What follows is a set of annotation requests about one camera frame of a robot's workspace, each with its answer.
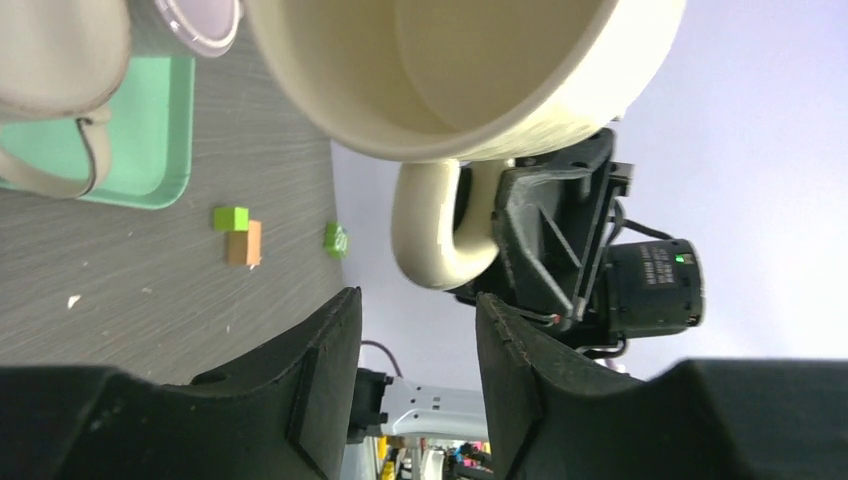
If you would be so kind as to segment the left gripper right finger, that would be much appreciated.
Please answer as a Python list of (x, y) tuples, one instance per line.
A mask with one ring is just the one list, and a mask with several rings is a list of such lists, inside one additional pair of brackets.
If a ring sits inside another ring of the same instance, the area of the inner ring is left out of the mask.
[(499, 479), (843, 479), (847, 365), (690, 359), (642, 381), (484, 294), (476, 337)]

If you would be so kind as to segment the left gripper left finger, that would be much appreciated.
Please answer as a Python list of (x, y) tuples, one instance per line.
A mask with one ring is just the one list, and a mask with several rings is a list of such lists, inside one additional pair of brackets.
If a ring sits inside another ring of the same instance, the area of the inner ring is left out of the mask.
[(362, 295), (160, 385), (114, 367), (5, 367), (5, 479), (335, 479), (357, 371)]

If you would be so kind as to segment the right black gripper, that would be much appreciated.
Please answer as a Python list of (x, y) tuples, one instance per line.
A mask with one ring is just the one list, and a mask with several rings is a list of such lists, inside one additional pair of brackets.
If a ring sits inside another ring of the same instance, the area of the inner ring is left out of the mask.
[(492, 215), (493, 264), (457, 290), (460, 303), (501, 299), (537, 329), (590, 358), (615, 358), (635, 338), (700, 325), (699, 259), (682, 238), (626, 216), (634, 168), (615, 160), (604, 129), (504, 172)]

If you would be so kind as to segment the cream plain mug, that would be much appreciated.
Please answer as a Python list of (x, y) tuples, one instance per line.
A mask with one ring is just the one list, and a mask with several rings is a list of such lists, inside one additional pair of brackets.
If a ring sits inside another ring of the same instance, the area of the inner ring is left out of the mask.
[(686, 5), (606, 1), (249, 1), (281, 90), (324, 133), (399, 164), (391, 246), (449, 290), (496, 259), (491, 214), (518, 157), (622, 116), (669, 54)]

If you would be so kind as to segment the cream floral mug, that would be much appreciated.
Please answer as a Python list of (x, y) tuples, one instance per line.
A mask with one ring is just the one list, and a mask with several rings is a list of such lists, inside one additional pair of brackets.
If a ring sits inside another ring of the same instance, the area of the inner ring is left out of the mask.
[(123, 1), (4, 1), (1, 4), (1, 123), (74, 121), (87, 176), (54, 175), (1, 152), (1, 177), (52, 198), (78, 198), (108, 176), (109, 100), (131, 59), (131, 19)]

